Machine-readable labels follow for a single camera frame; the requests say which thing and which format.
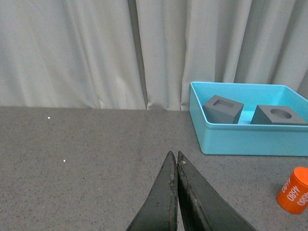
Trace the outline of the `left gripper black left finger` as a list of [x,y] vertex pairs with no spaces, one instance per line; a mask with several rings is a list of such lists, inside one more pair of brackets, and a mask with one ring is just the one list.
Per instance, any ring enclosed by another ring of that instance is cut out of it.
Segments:
[[128,231],[176,231],[178,228],[178,171],[168,152],[152,188],[129,224]]

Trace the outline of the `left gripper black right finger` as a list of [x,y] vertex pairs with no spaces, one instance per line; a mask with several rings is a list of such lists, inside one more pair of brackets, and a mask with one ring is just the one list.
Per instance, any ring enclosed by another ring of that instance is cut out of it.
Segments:
[[186,231],[254,231],[182,153],[178,152],[178,196]]

